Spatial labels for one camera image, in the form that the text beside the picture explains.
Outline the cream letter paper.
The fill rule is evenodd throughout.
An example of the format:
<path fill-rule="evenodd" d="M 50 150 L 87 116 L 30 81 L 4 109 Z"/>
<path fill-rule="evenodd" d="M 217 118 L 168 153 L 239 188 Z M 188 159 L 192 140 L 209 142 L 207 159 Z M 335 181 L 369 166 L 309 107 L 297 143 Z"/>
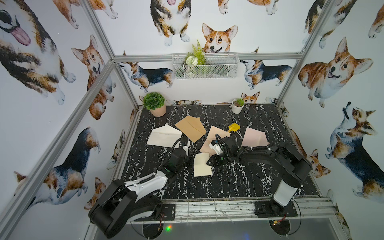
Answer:
<path fill-rule="evenodd" d="M 227 131 L 224 131 L 222 129 L 219 129 L 215 126 L 211 126 L 210 131 L 208 133 L 208 136 L 203 144 L 203 146 L 200 149 L 201 153 L 208 153 L 210 156 L 216 155 L 216 152 L 209 147 L 212 141 L 216 140 L 216 134 L 218 134 L 222 139 L 224 137 L 230 137 L 230 133 Z"/>

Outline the pink envelope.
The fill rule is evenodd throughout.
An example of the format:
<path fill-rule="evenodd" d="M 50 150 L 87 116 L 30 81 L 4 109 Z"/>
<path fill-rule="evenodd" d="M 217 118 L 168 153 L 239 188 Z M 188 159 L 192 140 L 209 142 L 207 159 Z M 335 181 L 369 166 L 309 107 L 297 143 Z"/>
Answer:
<path fill-rule="evenodd" d="M 243 137 L 242 147 L 267 146 L 269 142 L 265 132 L 247 128 Z"/>

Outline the white envelope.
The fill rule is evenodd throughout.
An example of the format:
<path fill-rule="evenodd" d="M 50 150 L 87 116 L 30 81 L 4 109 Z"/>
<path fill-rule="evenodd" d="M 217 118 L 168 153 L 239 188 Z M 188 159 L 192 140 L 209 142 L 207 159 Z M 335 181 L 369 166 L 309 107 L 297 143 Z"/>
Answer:
<path fill-rule="evenodd" d="M 165 124 L 152 130 L 147 145 L 172 148 L 174 143 L 182 137 L 182 132 Z"/>

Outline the brown kraft envelope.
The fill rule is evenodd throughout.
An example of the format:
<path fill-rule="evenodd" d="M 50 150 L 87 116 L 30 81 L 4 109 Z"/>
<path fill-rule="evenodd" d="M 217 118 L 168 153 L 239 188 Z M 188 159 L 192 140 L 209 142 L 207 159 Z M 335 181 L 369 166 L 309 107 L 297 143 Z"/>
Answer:
<path fill-rule="evenodd" d="M 193 143 L 196 143 L 206 134 L 206 129 L 198 117 L 186 116 L 175 126 Z"/>

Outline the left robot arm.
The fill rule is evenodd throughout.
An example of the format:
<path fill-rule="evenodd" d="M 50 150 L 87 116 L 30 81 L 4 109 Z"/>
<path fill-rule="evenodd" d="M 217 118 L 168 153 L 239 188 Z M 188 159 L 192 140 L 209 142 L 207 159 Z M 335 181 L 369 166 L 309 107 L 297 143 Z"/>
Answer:
<path fill-rule="evenodd" d="M 90 210 L 91 223 L 111 239 L 132 221 L 159 221 L 164 217 L 163 203 L 153 192 L 174 182 L 189 159 L 185 147 L 176 148 L 153 173 L 133 181 L 113 181 Z"/>

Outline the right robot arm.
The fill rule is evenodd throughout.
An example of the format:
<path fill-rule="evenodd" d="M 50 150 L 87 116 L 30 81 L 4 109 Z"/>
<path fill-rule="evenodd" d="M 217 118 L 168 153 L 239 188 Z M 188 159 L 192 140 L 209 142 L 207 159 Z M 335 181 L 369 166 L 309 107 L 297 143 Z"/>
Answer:
<path fill-rule="evenodd" d="M 295 148 L 283 145 L 270 148 L 268 146 L 238 147 L 229 137 L 216 139 L 209 144 L 214 154 L 207 165 L 218 167 L 231 162 L 239 164 L 270 165 L 281 176 L 281 181 L 271 200 L 266 203 L 255 202 L 255 215 L 258 218 L 297 217 L 297 209 L 293 197 L 305 182 L 312 170 L 312 164 Z"/>

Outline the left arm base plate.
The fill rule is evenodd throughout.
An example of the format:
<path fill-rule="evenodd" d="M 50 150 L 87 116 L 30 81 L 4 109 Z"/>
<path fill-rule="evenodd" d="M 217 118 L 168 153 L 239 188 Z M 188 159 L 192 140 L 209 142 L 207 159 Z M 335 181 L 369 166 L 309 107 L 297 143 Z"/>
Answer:
<path fill-rule="evenodd" d="M 136 219 L 135 222 L 160 222 L 160 220 L 173 221 L 175 219 L 175 213 L 175 204 L 163 204 L 153 211 L 146 211 L 140 214 L 140 217 Z"/>

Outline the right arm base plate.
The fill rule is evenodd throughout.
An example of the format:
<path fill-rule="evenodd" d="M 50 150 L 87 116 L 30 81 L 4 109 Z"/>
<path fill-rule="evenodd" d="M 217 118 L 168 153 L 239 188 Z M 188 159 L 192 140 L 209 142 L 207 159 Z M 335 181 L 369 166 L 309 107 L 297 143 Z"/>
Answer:
<path fill-rule="evenodd" d="M 274 200 L 256 201 L 254 202 L 255 215 L 258 218 L 283 218 L 283 217 L 297 217 L 298 212 L 292 201 L 287 206 L 282 207 Z"/>

